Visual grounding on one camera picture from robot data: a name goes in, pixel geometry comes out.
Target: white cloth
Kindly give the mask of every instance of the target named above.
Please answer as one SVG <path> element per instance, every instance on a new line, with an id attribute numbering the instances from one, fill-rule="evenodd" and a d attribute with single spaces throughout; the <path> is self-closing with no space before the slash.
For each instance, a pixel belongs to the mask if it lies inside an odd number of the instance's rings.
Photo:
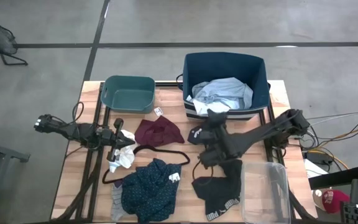
<path id="1" fill-rule="evenodd" d="M 232 110 L 246 110 L 252 106 L 254 92 L 236 78 L 220 78 L 211 82 L 199 83 L 191 89 L 194 98 L 188 97 L 200 116 L 207 116 L 207 110 L 215 113 Z"/>
<path id="2" fill-rule="evenodd" d="M 130 138 L 135 141 L 135 135 L 126 130 L 121 130 L 123 135 L 127 138 Z M 116 149 L 114 155 L 116 156 L 116 161 L 109 161 L 110 172 L 116 171 L 117 167 L 123 166 L 126 169 L 130 168 L 132 163 L 135 160 L 134 149 L 137 147 L 137 144 L 132 144 L 121 148 L 120 150 Z"/>

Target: wooden table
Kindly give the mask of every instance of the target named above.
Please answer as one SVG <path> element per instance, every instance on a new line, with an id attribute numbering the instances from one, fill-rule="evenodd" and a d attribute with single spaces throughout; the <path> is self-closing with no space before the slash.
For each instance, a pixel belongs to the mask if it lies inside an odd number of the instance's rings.
<path id="1" fill-rule="evenodd" d="M 280 115 L 290 108 L 288 97 L 282 80 L 270 80 L 271 84 L 270 97 L 272 99 L 273 112 L 275 116 Z M 85 104 L 85 110 L 78 120 L 80 123 L 92 123 L 96 101 L 99 93 L 100 82 L 84 82 L 81 92 L 80 101 Z M 174 87 L 159 87 L 155 92 L 155 107 L 161 107 L 164 117 L 174 122 L 180 129 L 181 135 L 187 139 L 191 128 L 200 124 L 199 121 L 189 120 L 186 117 L 185 108 L 183 106 L 182 92 Z M 101 110 L 99 123 L 103 118 L 103 109 Z M 265 119 L 268 122 L 269 117 L 265 112 Z M 154 112 L 149 114 L 129 114 L 129 113 L 115 113 L 111 112 L 109 117 L 109 125 L 113 127 L 113 122 L 116 118 L 124 120 L 123 129 L 134 133 L 142 119 L 156 120 L 157 116 Z M 227 130 L 230 133 L 243 133 L 260 126 L 260 119 L 258 116 L 253 117 L 247 122 L 228 121 Z M 67 153 L 76 149 L 79 146 L 77 142 L 71 142 L 68 146 Z M 165 222 L 207 222 L 204 212 L 204 200 L 199 199 L 191 186 L 192 176 L 191 172 L 195 164 L 198 162 L 197 155 L 204 150 L 203 146 L 194 146 L 189 142 L 184 144 L 169 144 L 159 147 L 161 149 L 176 150 L 185 152 L 191 159 L 190 164 L 182 167 L 181 180 L 177 192 L 177 201 L 175 213 L 170 215 Z M 94 211 L 94 222 L 110 222 L 111 213 L 111 185 L 104 185 L 101 178 L 106 169 L 108 169 L 108 162 L 106 160 L 109 148 L 105 147 L 101 175 L 98 184 L 98 191 L 96 197 L 96 206 Z M 51 218 L 56 218 L 61 215 L 67 206 L 74 199 L 78 193 L 81 185 L 81 178 L 83 175 L 84 161 L 86 157 L 86 149 L 81 149 L 68 157 L 63 165 L 62 176 L 57 190 L 55 204 L 53 206 Z M 168 163 L 180 163 L 185 161 L 182 156 L 156 153 L 149 150 L 140 151 L 130 169 L 119 167 L 114 174 L 109 174 L 108 179 L 116 179 L 125 177 L 126 175 L 135 171 L 137 166 L 146 166 L 152 161 L 152 158 L 159 158 Z M 263 141 L 254 144 L 241 158 L 244 162 L 266 161 L 266 152 Z M 310 185 L 306 176 L 305 167 L 301 151 L 298 147 L 287 147 L 287 154 L 284 157 L 285 167 L 287 168 L 288 181 L 290 189 L 295 194 L 299 202 L 307 211 L 317 217 L 314 202 L 311 196 Z M 196 176 L 209 176 L 211 171 L 205 170 L 203 166 L 198 166 L 196 169 Z M 214 169 L 214 176 L 224 176 L 220 167 L 216 166 Z M 84 208 L 88 208 L 88 202 L 85 201 Z M 240 206 L 235 205 L 231 207 L 224 215 L 213 220 L 213 222 L 241 222 L 242 217 L 240 213 Z M 120 222 L 136 222 L 135 215 L 126 215 L 120 219 Z"/>

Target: black cable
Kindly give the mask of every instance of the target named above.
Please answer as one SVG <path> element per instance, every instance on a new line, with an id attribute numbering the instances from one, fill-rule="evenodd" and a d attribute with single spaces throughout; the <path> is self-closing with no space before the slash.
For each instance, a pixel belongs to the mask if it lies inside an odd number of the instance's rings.
<path id="1" fill-rule="evenodd" d="M 100 147 L 100 145 L 101 145 L 101 143 L 102 143 L 102 139 L 101 139 L 101 138 L 102 138 L 102 137 L 99 136 L 99 142 L 98 142 L 98 145 L 97 145 L 97 146 L 95 146 L 95 147 L 90 147 L 90 146 L 89 146 L 89 142 L 87 142 L 87 143 L 86 143 L 86 147 L 87 147 L 88 149 L 90 149 L 90 150 L 98 150 L 99 147 Z"/>
<path id="2" fill-rule="evenodd" d="M 80 150 L 80 149 L 82 149 L 82 148 L 84 148 L 84 146 L 80 146 L 78 149 L 75 149 L 75 150 L 71 151 L 69 154 L 67 154 L 67 155 L 65 156 L 65 159 L 66 159 L 69 155 L 73 154 L 74 152 L 76 152 L 76 151 L 78 151 L 78 150 Z"/>
<path id="3" fill-rule="evenodd" d="M 194 171 L 196 170 L 196 168 L 197 168 L 197 166 L 198 166 L 198 164 L 200 164 L 200 162 L 201 162 L 201 160 L 199 160 L 198 162 L 197 162 L 197 164 L 194 166 L 194 168 L 193 168 L 193 180 L 195 180 L 195 175 L 194 175 Z M 213 178 L 213 176 L 214 176 L 214 167 L 211 167 L 211 170 L 212 170 L 212 172 L 211 172 L 211 177 L 209 178 L 209 180 L 207 181 L 207 182 L 205 182 L 205 183 L 197 183 L 198 185 L 200 185 L 200 186 L 204 186 L 204 185 L 207 185 L 207 184 L 209 184 L 210 182 L 211 182 L 211 180 L 212 180 L 212 178 Z"/>
<path id="4" fill-rule="evenodd" d="M 358 112 L 353 112 L 353 113 L 345 113 L 345 114 L 335 114 L 335 115 L 328 115 L 328 116 L 320 116 L 320 117 L 315 117 L 315 118 L 306 118 L 306 119 L 331 118 L 331 117 L 335 117 L 335 116 L 344 116 L 344 115 L 349 115 L 349 114 L 358 114 Z"/>
<path id="5" fill-rule="evenodd" d="M 81 112 L 80 112 L 80 114 L 79 114 L 77 117 L 75 117 L 75 115 L 76 115 L 76 110 L 78 109 L 78 106 L 79 106 L 79 105 L 82 105 L 82 107 L 81 107 Z M 71 122 L 69 122 L 69 123 L 64 122 L 64 120 L 62 120 L 62 119 L 60 119 L 60 118 L 58 118 L 58 117 L 56 117 L 56 116 L 52 116 L 52 117 L 58 119 L 58 120 L 61 121 L 61 122 L 63 122 L 63 124 L 62 124 L 61 126 L 59 126 L 59 128 L 64 128 L 65 126 L 68 126 L 68 125 L 71 125 L 71 124 L 76 124 L 76 122 L 77 122 L 78 119 L 81 117 L 82 113 L 84 112 L 84 108 L 85 108 L 85 106 L 84 106 L 84 103 L 83 103 L 83 102 L 81 102 L 81 101 L 77 102 L 77 103 L 74 105 L 73 110 L 71 111 L 71 118 L 73 119 L 73 121 L 71 121 Z"/>
<path id="6" fill-rule="evenodd" d="M 325 149 L 325 150 L 327 150 L 327 151 L 331 154 L 331 157 L 333 158 L 333 162 L 336 164 L 336 166 L 338 167 L 339 171 L 342 171 L 341 166 L 336 162 L 336 159 L 335 159 L 335 156 L 334 156 L 333 152 L 331 152 L 330 150 L 328 150 L 328 149 L 325 148 L 325 147 L 321 147 L 321 149 Z"/>
<path id="7" fill-rule="evenodd" d="M 302 136 L 302 138 L 300 139 L 300 140 L 302 140 L 302 141 L 312 141 L 313 143 L 312 143 L 312 145 L 311 146 L 309 146 L 309 147 L 306 147 L 306 146 L 303 146 L 302 144 L 300 144 L 300 146 L 302 147 L 302 148 L 304 148 L 304 149 L 312 149 L 312 148 L 314 148 L 314 145 L 316 145 L 316 138 L 315 138 L 315 136 L 312 136 L 311 134 L 309 134 L 309 133 L 305 133 L 306 135 L 308 135 L 308 136 L 310 136 L 311 137 L 311 139 L 307 139 L 307 140 L 303 140 L 303 138 L 304 138 L 304 136 Z"/>
<path id="8" fill-rule="evenodd" d="M 323 143 L 323 142 L 331 142 L 331 141 L 342 141 L 342 140 L 346 140 L 346 139 L 349 139 L 349 138 L 353 138 L 356 135 L 358 135 L 358 133 L 355 133 L 354 135 L 346 137 L 346 138 L 331 139 L 331 140 L 328 140 L 328 141 L 322 141 L 321 143 Z"/>
<path id="9" fill-rule="evenodd" d="M 354 126 L 354 128 L 351 131 L 349 131 L 347 134 L 350 134 L 352 131 L 356 130 L 357 127 L 358 127 L 358 124 L 356 126 Z M 333 138 L 321 138 L 321 137 L 317 137 L 317 136 L 316 136 L 316 138 L 318 138 L 318 139 L 327 139 L 327 140 L 333 139 Z"/>
<path id="10" fill-rule="evenodd" d="M 311 129 L 311 131 L 313 132 L 313 134 L 314 134 L 314 136 L 315 136 L 315 138 L 316 138 L 316 143 L 317 143 L 317 145 L 319 145 L 320 144 L 320 142 L 318 142 L 318 138 L 317 138 L 317 134 L 316 134 L 316 131 L 314 130 L 314 128 L 313 128 L 313 126 L 311 125 L 310 126 L 310 129 Z"/>
<path id="11" fill-rule="evenodd" d="M 81 112 L 80 112 L 80 115 L 78 115 L 78 117 L 75 118 L 76 111 L 77 111 L 79 105 L 82 105 L 82 107 L 81 107 Z M 78 124 L 77 124 L 76 122 L 77 122 L 78 119 L 81 117 L 82 112 L 84 112 L 84 107 L 85 107 L 85 105 L 84 105 L 83 102 L 80 102 L 80 101 L 77 102 L 77 103 L 74 105 L 74 107 L 73 107 L 73 111 L 71 111 L 71 118 L 73 118 L 73 121 L 67 124 L 67 125 L 75 124 L 75 129 L 77 130 L 78 136 L 81 136 L 81 133 L 80 133 L 80 129 L 79 129 L 79 127 L 78 127 Z"/>
<path id="12" fill-rule="evenodd" d="M 286 148 L 273 147 L 273 149 L 276 150 L 277 153 L 278 153 L 278 150 L 284 150 L 284 153 L 283 153 L 283 155 L 282 155 L 283 158 L 284 158 L 284 156 L 287 154 L 287 149 L 286 149 Z"/>
<path id="13" fill-rule="evenodd" d="M 328 166 L 328 169 L 326 170 L 326 172 L 329 173 L 329 171 L 331 170 L 331 165 L 329 163 L 325 162 L 325 161 L 323 161 L 323 164 Z"/>
<path id="14" fill-rule="evenodd" d="M 56 116 L 52 116 L 52 115 L 51 115 L 51 117 L 53 117 L 53 118 L 57 119 L 58 121 L 62 122 L 64 125 L 67 124 L 66 121 L 64 121 L 64 120 L 62 120 L 62 119 L 60 119 L 60 118 L 58 118 L 58 117 L 56 117 Z"/>

